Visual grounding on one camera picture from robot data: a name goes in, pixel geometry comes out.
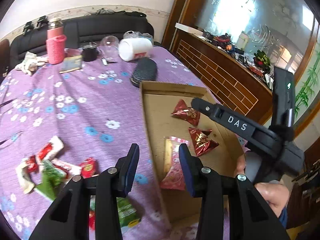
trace clear glass cup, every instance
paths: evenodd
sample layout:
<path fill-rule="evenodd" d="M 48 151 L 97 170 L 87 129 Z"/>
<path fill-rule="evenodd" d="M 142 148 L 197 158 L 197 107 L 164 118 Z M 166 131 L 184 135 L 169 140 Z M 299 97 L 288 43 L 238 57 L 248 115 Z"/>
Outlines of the clear glass cup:
<path fill-rule="evenodd" d="M 102 56 L 109 62 L 118 58 L 119 39 L 116 36 L 106 36 L 100 42 Z"/>

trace black leather sofa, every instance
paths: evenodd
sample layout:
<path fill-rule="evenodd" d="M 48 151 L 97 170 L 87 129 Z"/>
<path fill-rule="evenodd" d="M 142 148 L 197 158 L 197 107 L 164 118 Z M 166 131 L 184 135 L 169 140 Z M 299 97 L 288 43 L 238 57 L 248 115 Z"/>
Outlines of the black leather sofa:
<path fill-rule="evenodd" d="M 70 49 L 77 49 L 90 41 L 100 42 L 107 35 L 114 35 L 121 40 L 127 31 L 154 35 L 154 29 L 148 23 L 145 14 L 124 11 L 67 19 L 63 20 L 63 25 L 64 34 L 67 36 L 66 48 Z M 22 62 L 27 51 L 38 56 L 46 54 L 46 38 L 47 26 L 40 30 L 28 31 L 25 36 L 17 36 L 10 45 L 9 71 Z"/>

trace white cloth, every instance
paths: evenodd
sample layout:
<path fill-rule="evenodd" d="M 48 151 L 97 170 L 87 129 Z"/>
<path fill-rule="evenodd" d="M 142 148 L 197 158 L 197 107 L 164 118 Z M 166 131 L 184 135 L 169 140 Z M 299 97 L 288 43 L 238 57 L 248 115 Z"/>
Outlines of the white cloth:
<path fill-rule="evenodd" d="M 24 60 L 15 66 L 15 69 L 22 70 L 23 73 L 31 76 L 31 72 L 37 71 L 38 67 L 42 67 L 48 62 L 48 57 L 37 57 L 36 54 L 27 51 Z"/>

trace metal screw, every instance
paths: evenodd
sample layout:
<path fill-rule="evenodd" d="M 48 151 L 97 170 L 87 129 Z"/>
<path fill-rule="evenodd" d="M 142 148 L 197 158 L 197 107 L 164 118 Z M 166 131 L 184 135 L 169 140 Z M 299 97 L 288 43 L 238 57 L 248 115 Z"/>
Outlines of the metal screw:
<path fill-rule="evenodd" d="M 239 174 L 237 178 L 239 179 L 239 181 L 245 181 L 247 179 L 247 177 L 243 174 Z"/>
<path fill-rule="evenodd" d="M 80 176 L 80 175 L 73 176 L 73 177 L 72 177 L 72 180 L 73 180 L 74 182 L 78 182 L 79 180 L 81 180 L 81 176 Z"/>
<path fill-rule="evenodd" d="M 114 173 L 116 173 L 118 170 L 117 170 L 117 168 L 115 168 L 115 167 L 111 167 L 111 168 L 109 168 L 108 169 L 108 173 L 110 173 L 110 174 L 114 174 Z"/>
<path fill-rule="evenodd" d="M 210 168 L 208 168 L 208 167 L 203 167 L 202 169 L 201 169 L 201 171 L 202 171 L 202 173 L 210 173 L 211 172 L 211 169 Z"/>

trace finger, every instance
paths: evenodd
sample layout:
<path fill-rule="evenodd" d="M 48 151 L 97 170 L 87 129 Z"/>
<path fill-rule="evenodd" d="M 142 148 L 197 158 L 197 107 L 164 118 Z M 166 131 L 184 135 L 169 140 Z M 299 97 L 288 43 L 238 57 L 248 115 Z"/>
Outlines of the finger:
<path fill-rule="evenodd" d="M 289 199 L 289 190 L 282 184 L 258 183 L 255 185 L 265 201 L 269 202 L 269 206 L 277 217 L 281 215 Z"/>
<path fill-rule="evenodd" d="M 238 174 L 244 174 L 244 169 L 245 169 L 245 154 L 242 154 L 237 159 L 237 166 L 236 166 L 236 170 L 234 172 L 234 177 Z"/>

